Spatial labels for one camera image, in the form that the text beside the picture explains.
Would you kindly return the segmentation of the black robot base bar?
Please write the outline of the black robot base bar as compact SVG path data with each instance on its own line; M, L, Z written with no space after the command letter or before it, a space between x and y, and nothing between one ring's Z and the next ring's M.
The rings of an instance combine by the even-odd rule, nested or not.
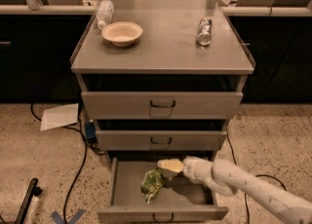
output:
M19 209L18 216L14 224L23 224L25 217L27 215L29 206L31 204L33 197L39 197L42 194L42 189L38 185L39 180L37 178L32 178L28 185L27 191L23 198L21 207Z

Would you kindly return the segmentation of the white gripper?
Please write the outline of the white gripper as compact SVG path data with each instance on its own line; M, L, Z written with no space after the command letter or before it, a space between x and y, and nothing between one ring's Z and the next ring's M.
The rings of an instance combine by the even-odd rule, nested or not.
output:
M186 157L183 161L164 159L157 162L157 167L165 177L174 177L183 172L194 184L210 185L213 182L213 163L205 159L197 157Z

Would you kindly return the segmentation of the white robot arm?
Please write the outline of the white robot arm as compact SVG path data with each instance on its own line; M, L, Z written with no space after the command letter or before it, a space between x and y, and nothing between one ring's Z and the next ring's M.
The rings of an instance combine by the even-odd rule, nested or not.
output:
M312 224L311 202L255 177L232 162L186 157L182 161L160 160L157 166L171 173L182 172L192 183L205 185L225 197L240 190L285 224Z

